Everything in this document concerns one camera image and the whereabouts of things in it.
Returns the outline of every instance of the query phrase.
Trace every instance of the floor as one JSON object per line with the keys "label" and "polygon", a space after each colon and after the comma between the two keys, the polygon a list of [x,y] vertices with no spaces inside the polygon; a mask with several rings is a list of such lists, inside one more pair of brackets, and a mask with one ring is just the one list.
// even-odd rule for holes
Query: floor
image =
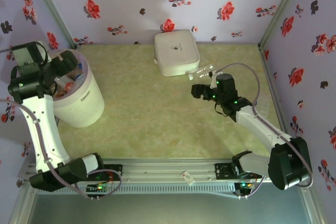
{"label": "floor", "polygon": [[[197,46],[200,66],[242,62],[255,69],[263,96],[257,109],[279,126],[257,45]],[[231,158],[245,150],[268,154],[243,126],[215,113],[214,102],[192,97],[191,86],[197,82],[185,75],[161,75],[153,62],[153,45],[85,45],[80,51],[89,61],[105,110],[85,128],[59,123],[71,158],[93,152],[103,158]],[[227,72],[233,75],[238,94],[253,101],[253,74],[241,66]]]}

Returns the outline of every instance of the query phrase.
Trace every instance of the wall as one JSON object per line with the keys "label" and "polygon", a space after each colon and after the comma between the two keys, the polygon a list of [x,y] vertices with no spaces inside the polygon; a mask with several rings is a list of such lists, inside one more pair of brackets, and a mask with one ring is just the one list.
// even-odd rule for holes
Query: wall
{"label": "wall", "polygon": [[152,44],[181,29],[198,42],[260,42],[281,0],[53,1],[78,44]]}
{"label": "wall", "polygon": [[[0,50],[33,40],[41,40],[54,49],[68,47],[41,0],[0,0],[0,23]],[[15,65],[10,53],[0,54],[0,99],[11,99],[7,86]],[[0,116],[0,223],[3,224],[8,223],[19,193],[20,169],[34,155],[28,126],[20,110],[0,103]]]}
{"label": "wall", "polygon": [[264,46],[292,135],[307,142],[319,193],[336,222],[335,0],[291,0]]}

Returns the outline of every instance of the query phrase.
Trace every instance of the white cylinder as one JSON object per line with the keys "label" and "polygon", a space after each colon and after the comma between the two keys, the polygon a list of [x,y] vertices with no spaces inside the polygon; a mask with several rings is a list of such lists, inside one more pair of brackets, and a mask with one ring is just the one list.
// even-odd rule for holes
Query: white cylinder
{"label": "white cylinder", "polygon": [[91,68],[83,54],[70,50],[82,64],[86,75],[83,84],[74,92],[54,101],[55,116],[72,127],[86,127],[103,114],[105,103]]}

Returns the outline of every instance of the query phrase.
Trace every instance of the cable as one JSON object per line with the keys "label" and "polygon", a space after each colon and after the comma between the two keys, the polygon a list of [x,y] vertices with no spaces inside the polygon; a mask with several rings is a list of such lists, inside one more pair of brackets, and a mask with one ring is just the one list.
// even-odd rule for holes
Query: cable
{"label": "cable", "polygon": [[38,41],[35,41],[36,44],[40,45],[43,49],[44,49],[44,52],[46,53],[46,56],[44,58],[44,61],[43,63],[40,65],[41,67],[44,67],[47,63],[48,63],[48,52],[46,50],[46,48]]}
{"label": "cable", "polygon": [[57,87],[58,87],[56,81],[54,81],[54,84],[55,84],[55,89],[54,89],[53,93],[51,93],[51,96],[52,96],[52,97],[54,96],[54,94],[56,94],[56,92],[57,92]]}
{"label": "cable", "polygon": [[7,48],[7,49],[0,50],[0,54],[3,53],[3,52],[9,52],[9,51],[11,51],[11,50],[12,50],[11,48]]}
{"label": "cable", "polygon": [[254,99],[253,103],[252,103],[252,111],[253,111],[253,114],[255,115],[255,117],[257,119],[259,119],[264,125],[266,125],[266,127],[268,127],[271,131],[273,131],[278,137],[280,137],[281,140],[283,140],[293,151],[294,153],[299,157],[299,159],[302,161],[303,165],[305,166],[305,168],[307,169],[308,171],[308,174],[309,174],[309,182],[308,184],[306,185],[299,185],[299,184],[296,184],[296,186],[300,187],[300,188],[309,188],[312,186],[313,184],[313,172],[311,170],[311,168],[309,167],[307,161],[302,157],[302,155],[298,152],[298,150],[285,138],[281,135],[281,133],[279,133],[277,130],[275,130],[271,125],[269,125],[265,120],[263,120],[257,113],[256,111],[256,103],[257,103],[257,100],[259,98],[259,95],[260,95],[260,80],[258,78],[258,75],[257,73],[255,72],[254,69],[252,69],[250,66],[246,65],[246,64],[243,64],[243,63],[232,63],[232,64],[229,64],[219,70],[216,70],[216,73],[218,72],[221,72],[223,71],[224,69],[226,69],[227,67],[230,67],[230,66],[233,66],[233,65],[241,65],[243,67],[246,67],[247,69],[249,69],[255,76],[256,80],[257,80],[257,83],[258,83],[258,92],[257,92],[257,95],[256,95],[256,98]]}
{"label": "cable", "polygon": [[[11,100],[4,100],[4,99],[0,99],[0,103],[3,102],[3,103],[11,103],[12,105],[15,105],[19,108],[21,108],[22,110],[24,110],[30,117],[31,119],[33,120],[33,123],[35,124],[35,127],[36,127],[36,130],[37,130],[37,135],[38,135],[38,140],[39,140],[39,143],[40,143],[40,146],[41,146],[41,151],[42,151],[42,155],[43,155],[43,158],[45,160],[45,162],[47,163],[51,173],[53,174],[53,176],[64,186],[70,188],[71,190],[77,192],[78,194],[82,195],[83,197],[87,198],[87,199],[91,199],[93,200],[93,198],[90,198],[87,194],[85,194],[84,192],[82,192],[78,187],[76,188],[75,186],[72,186],[71,184],[67,183],[64,179],[62,179],[58,174],[57,172],[55,171],[55,169],[53,168],[52,164],[50,163],[49,159],[48,159],[48,156],[47,156],[47,151],[46,151],[46,147],[44,145],[44,140],[43,140],[43,135],[42,135],[42,131],[41,131],[41,127],[40,127],[40,124],[38,122],[38,119],[36,118],[35,114],[33,114],[33,112],[25,107],[24,105],[22,104],[19,104],[17,102],[14,102],[14,101],[11,101]],[[111,192],[109,192],[108,194],[105,194],[104,196],[108,196],[108,195],[111,195],[113,194],[115,191],[117,191],[119,189],[119,187],[121,186],[121,175],[116,171],[116,170],[112,170],[112,169],[100,169],[100,170],[94,170],[92,172],[90,172],[88,175],[91,175],[91,174],[95,174],[95,173],[100,173],[100,172],[112,172],[112,173],[115,173],[119,176],[119,179],[120,179],[120,183],[118,184],[118,186],[112,190]]]}

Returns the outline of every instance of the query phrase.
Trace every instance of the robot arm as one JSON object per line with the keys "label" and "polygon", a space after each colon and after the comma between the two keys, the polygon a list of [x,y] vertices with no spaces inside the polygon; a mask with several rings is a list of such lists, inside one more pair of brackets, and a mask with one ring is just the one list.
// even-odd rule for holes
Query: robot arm
{"label": "robot arm", "polygon": [[[77,59],[70,51],[65,51],[61,53],[62,61],[58,57],[51,60],[39,42],[19,45],[13,47],[12,51],[18,66],[12,70],[8,91],[15,102],[24,105],[35,114],[44,139],[41,146],[35,122],[22,110],[36,155],[37,175],[29,179],[31,185],[46,191],[63,187],[53,176],[47,163],[69,184],[86,180],[90,172],[103,168],[102,159],[95,153],[70,160],[58,133],[51,96],[54,79],[72,71],[78,65]],[[44,159],[43,151],[46,152],[48,160]]]}
{"label": "robot arm", "polygon": [[286,143],[298,151],[311,169],[308,147],[301,137],[292,138],[255,113],[253,105],[244,97],[239,97],[234,79],[230,74],[210,73],[211,85],[192,86],[195,98],[215,101],[215,109],[220,105],[223,115],[241,124],[254,134],[265,146],[270,156],[261,156],[245,151],[232,158],[232,170],[239,176],[255,173],[269,177],[273,184],[285,190],[309,178],[305,164]]}

